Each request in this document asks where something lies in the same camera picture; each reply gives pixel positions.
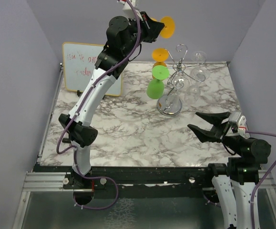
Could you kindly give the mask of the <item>orange plastic glass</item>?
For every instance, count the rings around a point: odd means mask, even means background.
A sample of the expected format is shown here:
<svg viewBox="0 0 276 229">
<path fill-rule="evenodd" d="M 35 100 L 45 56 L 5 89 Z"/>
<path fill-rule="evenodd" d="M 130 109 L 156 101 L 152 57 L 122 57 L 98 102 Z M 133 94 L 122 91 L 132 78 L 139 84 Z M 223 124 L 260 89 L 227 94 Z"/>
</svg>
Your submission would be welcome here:
<svg viewBox="0 0 276 229">
<path fill-rule="evenodd" d="M 164 48 L 158 48 L 158 49 L 153 50 L 152 58 L 155 61 L 153 68 L 156 66 L 166 67 L 165 61 L 168 59 L 168 57 L 169 57 L 169 53 Z"/>
<path fill-rule="evenodd" d="M 172 17 L 164 16 L 158 22 L 164 23 L 164 28 L 162 29 L 159 36 L 161 36 L 165 39 L 170 38 L 174 34 L 174 31 L 175 31 L 175 22 L 172 19 Z"/>
</svg>

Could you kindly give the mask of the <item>clear tall glass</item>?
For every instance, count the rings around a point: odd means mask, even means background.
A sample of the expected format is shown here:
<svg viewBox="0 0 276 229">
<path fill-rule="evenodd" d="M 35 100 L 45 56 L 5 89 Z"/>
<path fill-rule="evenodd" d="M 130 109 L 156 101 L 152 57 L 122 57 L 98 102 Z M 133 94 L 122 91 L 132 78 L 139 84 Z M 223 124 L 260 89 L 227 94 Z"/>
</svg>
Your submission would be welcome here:
<svg viewBox="0 0 276 229">
<path fill-rule="evenodd" d="M 167 116 L 177 116 L 182 109 L 182 102 L 180 98 L 180 92 L 185 85 L 188 85 L 189 80 L 185 76 L 173 76 L 168 81 L 168 85 L 171 86 L 171 90 L 165 96 L 165 105 L 162 111 Z"/>
</svg>

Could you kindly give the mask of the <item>clear wine glass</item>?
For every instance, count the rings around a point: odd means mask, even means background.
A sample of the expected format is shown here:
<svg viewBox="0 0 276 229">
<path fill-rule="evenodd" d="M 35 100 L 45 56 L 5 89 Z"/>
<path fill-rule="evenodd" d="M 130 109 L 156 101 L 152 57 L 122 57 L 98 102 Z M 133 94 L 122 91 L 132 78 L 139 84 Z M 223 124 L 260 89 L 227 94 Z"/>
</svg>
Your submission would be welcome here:
<svg viewBox="0 0 276 229">
<path fill-rule="evenodd" d="M 200 86 L 202 82 L 209 78 L 209 72 L 202 67 L 195 67 L 190 72 L 190 79 L 192 80 L 191 85 L 186 89 L 184 95 L 184 101 L 192 105 L 194 104 L 201 95 Z"/>
</svg>

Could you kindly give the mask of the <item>clear short glass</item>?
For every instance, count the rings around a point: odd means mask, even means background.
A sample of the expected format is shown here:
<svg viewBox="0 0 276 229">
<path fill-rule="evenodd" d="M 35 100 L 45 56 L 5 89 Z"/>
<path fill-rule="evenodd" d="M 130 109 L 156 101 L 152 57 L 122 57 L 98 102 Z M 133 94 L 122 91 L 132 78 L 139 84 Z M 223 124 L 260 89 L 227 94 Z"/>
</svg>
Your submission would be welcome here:
<svg viewBox="0 0 276 229">
<path fill-rule="evenodd" d="M 207 55 L 204 51 L 195 51 L 193 52 L 192 56 L 191 56 L 191 60 L 193 62 L 196 62 L 197 66 L 195 66 L 190 74 L 191 75 L 198 75 L 198 74 L 202 74 L 203 70 L 201 65 L 204 64 L 206 62 L 207 59 Z"/>
</svg>

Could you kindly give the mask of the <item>green plastic wine glass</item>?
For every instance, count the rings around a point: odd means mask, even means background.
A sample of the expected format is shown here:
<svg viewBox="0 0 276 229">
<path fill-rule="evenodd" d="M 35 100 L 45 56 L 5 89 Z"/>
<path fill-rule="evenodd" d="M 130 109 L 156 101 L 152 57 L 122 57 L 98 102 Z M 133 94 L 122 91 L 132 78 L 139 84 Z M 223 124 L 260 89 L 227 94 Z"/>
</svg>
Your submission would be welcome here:
<svg viewBox="0 0 276 229">
<path fill-rule="evenodd" d="M 146 93 L 151 99 L 159 99 L 164 93 L 163 80 L 169 77 L 167 67 L 158 65 L 152 69 L 153 79 L 149 82 Z"/>
</svg>

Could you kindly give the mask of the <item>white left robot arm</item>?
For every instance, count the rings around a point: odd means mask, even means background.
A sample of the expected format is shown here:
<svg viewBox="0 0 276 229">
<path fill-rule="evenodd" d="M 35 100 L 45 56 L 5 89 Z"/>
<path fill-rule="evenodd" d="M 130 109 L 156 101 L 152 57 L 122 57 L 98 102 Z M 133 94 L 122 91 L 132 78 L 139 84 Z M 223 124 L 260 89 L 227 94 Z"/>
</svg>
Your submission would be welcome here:
<svg viewBox="0 0 276 229">
<path fill-rule="evenodd" d="M 74 183 L 80 188 L 89 186 L 91 177 L 90 150 L 98 131 L 91 127 L 93 115 L 108 89 L 116 82 L 135 49 L 142 43 L 155 42 L 165 28 L 163 20 L 155 21 L 146 12 L 137 19 L 116 16 L 109 21 L 107 42 L 95 63 L 91 79 L 77 104 L 59 122 L 68 134 L 74 149 Z"/>
</svg>

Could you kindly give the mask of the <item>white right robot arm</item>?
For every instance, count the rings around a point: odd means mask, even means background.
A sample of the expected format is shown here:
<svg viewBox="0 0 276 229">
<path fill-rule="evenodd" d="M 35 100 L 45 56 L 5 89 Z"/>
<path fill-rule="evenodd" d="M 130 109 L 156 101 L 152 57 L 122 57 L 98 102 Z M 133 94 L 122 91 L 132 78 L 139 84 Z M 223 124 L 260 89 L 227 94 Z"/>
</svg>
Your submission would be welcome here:
<svg viewBox="0 0 276 229">
<path fill-rule="evenodd" d="M 200 142 L 221 143 L 236 155 L 227 164 L 209 164 L 204 181 L 214 187 L 218 196 L 226 229 L 260 228 L 258 187 L 260 165 L 268 162 L 271 145 L 248 134 L 246 117 L 239 111 L 224 113 L 195 113 L 212 125 L 203 130 L 188 127 Z"/>
</svg>

